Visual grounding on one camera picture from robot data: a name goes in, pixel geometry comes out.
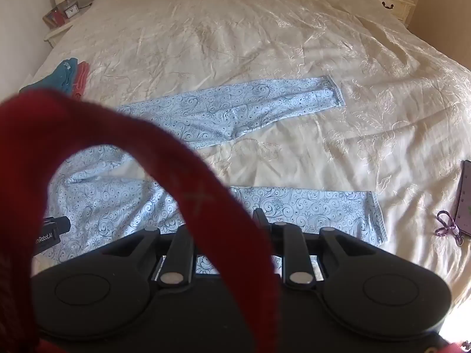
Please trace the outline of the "small alarm clock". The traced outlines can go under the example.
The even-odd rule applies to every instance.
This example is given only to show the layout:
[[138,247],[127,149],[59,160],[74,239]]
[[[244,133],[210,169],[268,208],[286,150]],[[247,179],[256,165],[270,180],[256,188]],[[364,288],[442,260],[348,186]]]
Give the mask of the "small alarm clock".
[[71,19],[72,17],[78,15],[80,13],[80,8],[76,2],[72,3],[68,7],[65,8],[64,10],[65,16],[68,19]]

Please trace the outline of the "cream embroidered bedspread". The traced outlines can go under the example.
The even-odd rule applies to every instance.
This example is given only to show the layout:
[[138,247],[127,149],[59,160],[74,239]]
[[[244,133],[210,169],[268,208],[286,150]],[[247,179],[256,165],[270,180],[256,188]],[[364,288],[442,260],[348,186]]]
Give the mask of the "cream embroidered bedspread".
[[36,73],[89,63],[116,108],[258,80],[328,76],[345,104],[197,149],[233,187],[370,191],[391,253],[470,302],[470,244],[436,237],[470,157],[470,72],[374,0],[96,0]]

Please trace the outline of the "left white nightstand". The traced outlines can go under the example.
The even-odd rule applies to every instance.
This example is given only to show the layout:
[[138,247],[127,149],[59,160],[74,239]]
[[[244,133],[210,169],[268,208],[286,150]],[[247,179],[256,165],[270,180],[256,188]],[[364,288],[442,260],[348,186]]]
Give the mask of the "left white nightstand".
[[44,37],[44,42],[47,42],[51,48],[54,48],[60,40],[65,36],[65,34],[73,27],[75,21],[77,21],[81,16],[87,12],[90,7],[85,7],[80,9],[78,14],[75,14],[72,18],[68,19],[63,26],[51,29],[48,34]]

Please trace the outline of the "red folded garment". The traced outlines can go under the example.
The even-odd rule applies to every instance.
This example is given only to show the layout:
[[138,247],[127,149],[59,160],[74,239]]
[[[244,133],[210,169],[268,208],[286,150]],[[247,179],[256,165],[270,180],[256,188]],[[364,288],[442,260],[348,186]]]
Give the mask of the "red folded garment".
[[87,78],[89,75],[89,63],[83,61],[77,65],[77,74],[73,82],[73,90],[71,97],[74,100],[81,100],[84,95]]

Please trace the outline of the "framed picture on nightstand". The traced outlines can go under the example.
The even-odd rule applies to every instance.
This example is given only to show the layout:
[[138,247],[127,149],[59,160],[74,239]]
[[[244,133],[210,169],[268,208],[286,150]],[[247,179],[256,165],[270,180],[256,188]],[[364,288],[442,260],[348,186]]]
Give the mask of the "framed picture on nightstand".
[[42,21],[50,28],[56,29],[58,27],[64,26],[66,23],[66,18],[58,10],[57,7],[54,7],[51,11],[49,11],[46,15],[42,17]]

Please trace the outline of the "light blue floral pants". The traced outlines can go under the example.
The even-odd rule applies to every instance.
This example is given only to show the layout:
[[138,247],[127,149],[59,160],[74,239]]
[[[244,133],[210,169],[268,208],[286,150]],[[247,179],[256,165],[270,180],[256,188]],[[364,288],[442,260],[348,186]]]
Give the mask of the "light blue floral pants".
[[[342,107],[342,93],[328,76],[258,80],[147,100],[120,112],[163,128],[193,149],[232,141],[291,117]],[[70,231],[44,256],[63,262],[140,229],[176,231],[183,218],[176,201],[156,182],[112,176],[129,154],[92,147],[66,160],[49,185],[48,214],[66,216]],[[331,226],[371,245],[387,239],[377,196],[370,191],[319,191],[233,187],[247,210],[294,223],[306,233]]]

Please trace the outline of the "teal folded garment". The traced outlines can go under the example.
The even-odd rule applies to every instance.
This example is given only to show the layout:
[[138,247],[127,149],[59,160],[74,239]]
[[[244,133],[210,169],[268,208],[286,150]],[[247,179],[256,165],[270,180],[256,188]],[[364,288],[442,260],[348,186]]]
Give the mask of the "teal folded garment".
[[73,83],[77,76],[78,60],[75,57],[62,61],[56,69],[39,81],[26,85],[19,92],[32,89],[51,89],[70,96],[73,92]]

